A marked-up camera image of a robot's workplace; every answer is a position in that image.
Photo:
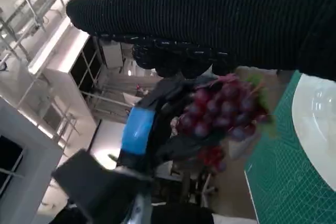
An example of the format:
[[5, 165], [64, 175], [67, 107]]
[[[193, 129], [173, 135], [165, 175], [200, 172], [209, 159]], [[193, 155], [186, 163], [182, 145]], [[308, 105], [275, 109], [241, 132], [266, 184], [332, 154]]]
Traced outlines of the bare black left hand blue tape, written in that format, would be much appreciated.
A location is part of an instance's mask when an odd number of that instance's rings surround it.
[[215, 78], [207, 76], [194, 80], [178, 76], [161, 79], [131, 109], [117, 165], [150, 174], [162, 163], [194, 156], [201, 148], [219, 143], [224, 135], [217, 130], [203, 138], [185, 133], [171, 135], [171, 121], [189, 105], [192, 93], [213, 81]]

